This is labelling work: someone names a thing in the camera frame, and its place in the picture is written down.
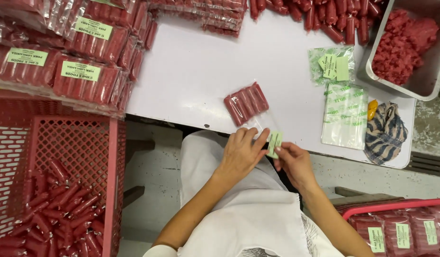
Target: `person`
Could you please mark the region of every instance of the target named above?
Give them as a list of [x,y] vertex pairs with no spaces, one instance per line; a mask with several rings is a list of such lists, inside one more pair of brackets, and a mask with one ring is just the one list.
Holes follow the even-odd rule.
[[[318,185],[310,155],[284,142],[274,167],[263,158],[264,129],[223,138],[198,131],[182,143],[181,206],[144,257],[373,257]],[[302,195],[279,179],[285,172]]]

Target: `ground meat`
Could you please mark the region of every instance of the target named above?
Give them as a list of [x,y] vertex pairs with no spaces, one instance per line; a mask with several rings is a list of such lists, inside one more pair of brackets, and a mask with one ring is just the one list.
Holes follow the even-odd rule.
[[391,12],[372,70],[396,85],[405,84],[413,70],[423,65],[421,55],[434,44],[438,30],[433,19],[411,19],[405,10]]

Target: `yellow object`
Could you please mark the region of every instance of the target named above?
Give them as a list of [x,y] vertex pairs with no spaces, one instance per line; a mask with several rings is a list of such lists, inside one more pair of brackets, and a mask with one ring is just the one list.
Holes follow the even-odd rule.
[[372,100],[367,106],[367,120],[370,121],[375,116],[375,111],[377,110],[378,102],[377,100]]

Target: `hand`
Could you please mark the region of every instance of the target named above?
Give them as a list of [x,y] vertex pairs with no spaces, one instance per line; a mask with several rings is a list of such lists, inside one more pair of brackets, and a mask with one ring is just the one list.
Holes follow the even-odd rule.
[[274,159],[276,170],[279,172],[283,168],[297,190],[318,187],[308,151],[293,143],[284,142],[281,147],[275,148],[275,152],[279,156],[279,159]]
[[240,128],[229,136],[223,152],[223,159],[212,175],[219,179],[225,186],[232,188],[245,178],[257,165],[261,158],[269,153],[261,150],[269,136],[269,129],[263,130],[261,135],[252,143],[253,137],[258,133],[256,128]]

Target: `woman's right hand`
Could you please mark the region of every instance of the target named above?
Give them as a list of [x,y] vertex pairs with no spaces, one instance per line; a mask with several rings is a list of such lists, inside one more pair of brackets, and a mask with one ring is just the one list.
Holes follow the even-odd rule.
[[281,147],[275,148],[275,152],[279,156],[279,159],[274,159],[276,170],[280,172],[283,169],[297,190],[306,191],[318,187],[308,151],[284,142]]

